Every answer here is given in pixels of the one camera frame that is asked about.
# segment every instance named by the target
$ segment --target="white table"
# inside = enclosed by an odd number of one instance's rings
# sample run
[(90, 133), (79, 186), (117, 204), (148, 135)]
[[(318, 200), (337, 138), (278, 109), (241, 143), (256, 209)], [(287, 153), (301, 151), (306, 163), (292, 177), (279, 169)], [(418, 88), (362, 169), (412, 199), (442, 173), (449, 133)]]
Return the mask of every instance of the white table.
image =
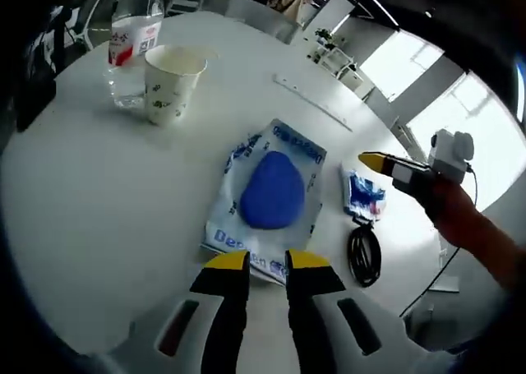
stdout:
[[(103, 77), (107, 44), (58, 78), (55, 100), (2, 158), (2, 211), (12, 254), (36, 307), (80, 352), (126, 337), (130, 320), (186, 290), (203, 262), (199, 242), (232, 148), (280, 118), (328, 151), (323, 210), (308, 249), (331, 260), (348, 288), (342, 211), (344, 160), (387, 189), (376, 226), (383, 262), (366, 290), (394, 313), (437, 270), (436, 233), (423, 210), (357, 160), (363, 150), (405, 152), (358, 97), (294, 48), (242, 23), (198, 12), (164, 21), (160, 43), (205, 45), (210, 63), (180, 126), (161, 130), (113, 106)], [(272, 81), (279, 73), (353, 133)], [(255, 282), (239, 372), (299, 372), (284, 289)]]

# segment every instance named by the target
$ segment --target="white paper cup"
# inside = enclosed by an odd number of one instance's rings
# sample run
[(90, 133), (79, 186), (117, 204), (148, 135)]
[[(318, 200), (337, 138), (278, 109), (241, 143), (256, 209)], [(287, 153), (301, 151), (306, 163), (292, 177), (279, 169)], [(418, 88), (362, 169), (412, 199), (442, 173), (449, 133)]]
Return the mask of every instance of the white paper cup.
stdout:
[(168, 126), (186, 111), (206, 58), (190, 48), (160, 45), (145, 54), (145, 111), (152, 123)]

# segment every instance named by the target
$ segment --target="small package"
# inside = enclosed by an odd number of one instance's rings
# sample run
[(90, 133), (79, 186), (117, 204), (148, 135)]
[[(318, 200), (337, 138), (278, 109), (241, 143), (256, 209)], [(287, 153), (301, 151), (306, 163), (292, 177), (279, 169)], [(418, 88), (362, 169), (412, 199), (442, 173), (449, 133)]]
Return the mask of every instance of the small package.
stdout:
[(340, 166), (344, 185), (344, 211), (359, 224), (374, 223), (385, 208), (385, 190), (373, 181), (360, 177), (355, 170)]

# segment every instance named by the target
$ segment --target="ceiling light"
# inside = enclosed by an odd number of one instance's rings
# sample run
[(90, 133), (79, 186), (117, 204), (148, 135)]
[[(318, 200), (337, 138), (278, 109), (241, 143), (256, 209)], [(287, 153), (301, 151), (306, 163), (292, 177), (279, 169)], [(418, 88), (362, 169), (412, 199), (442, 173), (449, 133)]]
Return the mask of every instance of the ceiling light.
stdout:
[(389, 14), (389, 12), (384, 8), (384, 6), (380, 4), (378, 0), (372, 0), (372, 1), (384, 12), (384, 14), (391, 20), (391, 22), (393, 22), (393, 25), (399, 27), (398, 22), (395, 21), (394, 17), (391, 14)]
[(425, 11), (424, 14), (426, 14), (426, 16), (427, 16), (428, 18), (432, 18), (433, 15), (435, 15), (435, 11), (436, 11), (435, 8), (430, 8), (430, 9), (428, 9), (427, 11)]

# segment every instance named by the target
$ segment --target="plastic bag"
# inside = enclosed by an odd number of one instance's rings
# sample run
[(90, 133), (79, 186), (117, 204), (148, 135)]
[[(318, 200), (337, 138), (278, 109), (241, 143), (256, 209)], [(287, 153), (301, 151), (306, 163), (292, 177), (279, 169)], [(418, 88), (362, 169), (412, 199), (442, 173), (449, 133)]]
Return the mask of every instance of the plastic bag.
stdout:
[[(299, 218), (286, 228), (252, 229), (238, 213), (239, 199), (252, 172), (271, 150), (286, 154), (302, 175), (305, 206)], [(202, 246), (216, 252), (248, 250), (255, 276), (284, 285), (285, 251), (305, 248), (321, 210), (321, 168), (325, 156), (323, 148), (274, 119), (228, 158), (218, 198), (206, 222)]]

